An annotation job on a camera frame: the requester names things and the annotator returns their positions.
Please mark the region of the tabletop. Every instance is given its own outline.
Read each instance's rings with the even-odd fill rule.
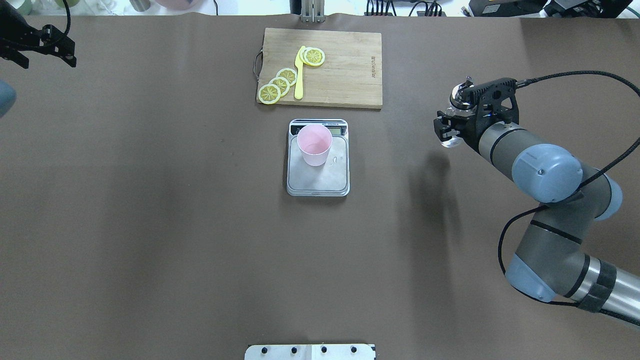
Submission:
[[[266,27],[380,32],[382,110],[256,103]],[[498,236],[536,203],[468,147],[442,147],[432,120],[467,75],[638,84],[640,22],[187,14],[80,17],[70,37],[75,69],[0,63],[18,93],[0,120],[0,358],[242,359],[249,344],[322,342],[374,343],[380,360],[637,358],[636,330],[508,284]],[[640,130],[639,99],[611,79],[517,97],[522,126],[594,167]],[[296,118],[349,123],[347,196],[287,193]],[[609,172],[624,203],[582,246],[635,274],[639,165]]]

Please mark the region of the blue joint cap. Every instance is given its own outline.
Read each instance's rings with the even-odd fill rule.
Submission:
[[[556,297],[556,293],[551,290],[549,285],[542,281],[516,254],[513,254],[513,259],[511,259],[504,276],[514,288],[530,297],[544,302],[550,302]]]
[[[0,80],[0,117],[3,117],[15,103],[15,90]]]
[[[620,209],[620,206],[622,206],[622,189],[620,188],[620,185],[613,181],[613,179],[611,179],[607,174],[604,174],[604,176],[609,181],[609,186],[611,187],[611,200],[609,201],[607,209],[600,214],[600,216],[594,219],[596,221],[607,220]]]
[[[539,143],[522,151],[511,167],[518,188],[540,202],[569,197],[582,181],[580,161],[564,148]]]

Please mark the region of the lemon slice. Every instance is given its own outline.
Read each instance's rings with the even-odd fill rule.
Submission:
[[[320,66],[324,63],[324,51],[317,47],[308,47],[302,53],[302,62],[309,66]]]
[[[275,78],[271,79],[271,81],[269,81],[269,84],[274,84],[278,88],[280,88],[280,97],[287,95],[287,93],[289,92],[289,88],[291,87],[291,85],[289,84],[289,80],[283,78],[282,76],[276,76]]]
[[[289,82],[289,86],[293,86],[293,84],[295,84],[296,80],[298,79],[298,73],[294,69],[286,67],[278,71],[276,78],[277,77],[285,78]]]
[[[266,84],[258,90],[258,100],[262,104],[275,104],[280,100],[280,88],[278,85]]]

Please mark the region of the yellow knife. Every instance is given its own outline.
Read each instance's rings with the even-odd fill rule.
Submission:
[[[298,53],[296,54],[296,62],[294,63],[296,65],[296,69],[298,70],[298,78],[296,79],[296,89],[293,92],[293,97],[295,97],[298,100],[302,99],[302,95],[303,95],[302,69],[305,66],[305,64],[302,62],[302,52],[305,49],[306,49],[305,46],[300,47],[300,50],[298,50]]]

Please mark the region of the wooden cutting board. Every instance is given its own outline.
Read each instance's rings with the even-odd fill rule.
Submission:
[[[277,104],[382,109],[380,33],[266,28],[258,89],[280,69],[296,69],[294,61],[302,45],[322,49],[326,55],[324,64],[305,65],[302,99],[293,97],[292,86]]]

